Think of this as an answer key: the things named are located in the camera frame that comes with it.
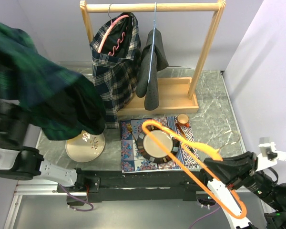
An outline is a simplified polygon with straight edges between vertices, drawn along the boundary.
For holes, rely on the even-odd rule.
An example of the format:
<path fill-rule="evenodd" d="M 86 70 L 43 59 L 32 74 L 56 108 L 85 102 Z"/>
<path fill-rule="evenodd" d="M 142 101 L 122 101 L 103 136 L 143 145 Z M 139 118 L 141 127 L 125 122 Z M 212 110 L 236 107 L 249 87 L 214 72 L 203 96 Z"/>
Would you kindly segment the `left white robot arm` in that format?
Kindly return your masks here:
<path fill-rule="evenodd" d="M 57 182 L 65 189 L 81 191 L 85 178 L 81 169 L 65 169 L 44 159 L 39 150 L 24 146 L 29 115 L 16 104 L 0 103 L 0 178 Z"/>

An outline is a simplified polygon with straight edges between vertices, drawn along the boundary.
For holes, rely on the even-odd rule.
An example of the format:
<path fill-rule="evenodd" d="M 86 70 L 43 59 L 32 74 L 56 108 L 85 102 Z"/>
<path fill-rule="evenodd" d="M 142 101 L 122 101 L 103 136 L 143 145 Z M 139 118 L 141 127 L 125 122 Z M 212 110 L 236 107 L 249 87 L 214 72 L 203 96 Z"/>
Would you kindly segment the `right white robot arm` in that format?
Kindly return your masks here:
<path fill-rule="evenodd" d="M 229 190 L 244 186 L 275 210 L 264 214 L 268 229 L 286 229 L 286 182 L 278 184 L 258 169 L 260 156 L 247 151 L 222 161 L 207 158 L 204 163 Z"/>

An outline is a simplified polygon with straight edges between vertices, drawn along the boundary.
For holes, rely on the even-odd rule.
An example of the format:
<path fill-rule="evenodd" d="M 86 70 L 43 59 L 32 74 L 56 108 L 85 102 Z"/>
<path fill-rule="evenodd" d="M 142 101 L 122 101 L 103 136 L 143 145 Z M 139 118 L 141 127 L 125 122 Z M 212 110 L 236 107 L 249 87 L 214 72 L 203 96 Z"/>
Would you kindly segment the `green plaid skirt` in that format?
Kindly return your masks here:
<path fill-rule="evenodd" d="M 104 104 L 93 83 L 44 58 L 25 31 L 1 22 L 0 98 L 17 100 L 49 140 L 105 129 Z"/>

